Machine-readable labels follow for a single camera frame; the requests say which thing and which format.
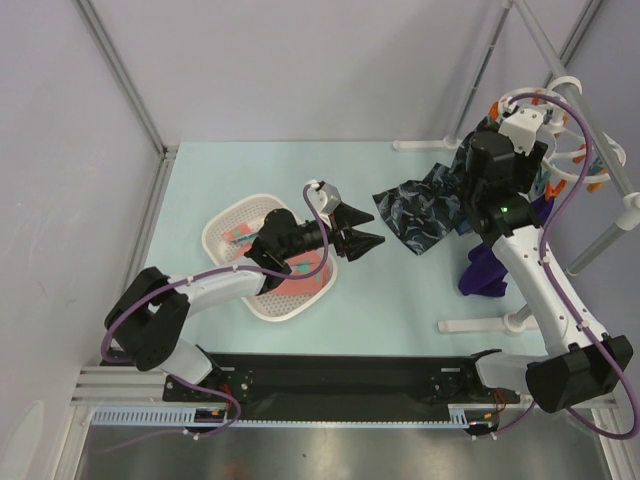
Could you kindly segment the white round clip hanger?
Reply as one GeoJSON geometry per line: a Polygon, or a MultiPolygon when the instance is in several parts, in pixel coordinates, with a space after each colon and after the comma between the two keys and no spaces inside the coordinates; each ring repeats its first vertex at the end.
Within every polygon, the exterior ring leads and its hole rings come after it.
{"type": "Polygon", "coordinates": [[[586,143],[579,128],[570,126],[571,119],[563,109],[549,103],[543,97],[554,97],[562,102],[562,86],[582,89],[581,81],[573,76],[561,76],[545,88],[525,87],[507,92],[492,105],[489,116],[497,124],[510,116],[516,107],[536,106],[545,113],[544,123],[538,130],[538,137],[548,145],[541,168],[536,174],[532,192],[546,198],[559,196],[565,187],[576,183],[580,168],[586,158],[586,143]]]}

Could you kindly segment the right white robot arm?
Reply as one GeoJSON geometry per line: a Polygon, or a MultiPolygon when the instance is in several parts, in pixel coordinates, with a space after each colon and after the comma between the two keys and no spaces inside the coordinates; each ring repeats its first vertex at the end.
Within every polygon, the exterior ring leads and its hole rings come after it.
{"type": "Polygon", "coordinates": [[[613,391],[633,356],[623,336],[612,337],[580,300],[554,255],[542,247],[544,224],[525,191],[546,151],[529,154],[487,130],[471,137],[463,181],[473,230],[507,269],[534,317],[546,353],[534,357],[500,350],[483,353],[461,376],[463,393],[484,401],[497,388],[528,393],[555,413],[613,391]]]}

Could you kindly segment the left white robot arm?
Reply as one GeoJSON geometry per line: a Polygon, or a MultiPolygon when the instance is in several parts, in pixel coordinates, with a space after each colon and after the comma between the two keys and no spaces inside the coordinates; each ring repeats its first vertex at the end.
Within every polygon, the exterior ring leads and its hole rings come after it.
{"type": "Polygon", "coordinates": [[[170,277],[156,267],[142,270],[105,318],[101,355],[115,362],[109,347],[117,343],[123,362],[141,372],[159,369],[184,381],[199,400],[214,397],[220,376],[204,350],[186,342],[181,333],[186,320],[220,303],[262,296],[284,281],[302,281],[290,259],[330,251],[355,261],[384,243],[381,235],[361,232],[372,215],[340,203],[326,219],[300,223],[284,208],[270,211],[250,248],[234,262],[193,277],[170,277]]]}

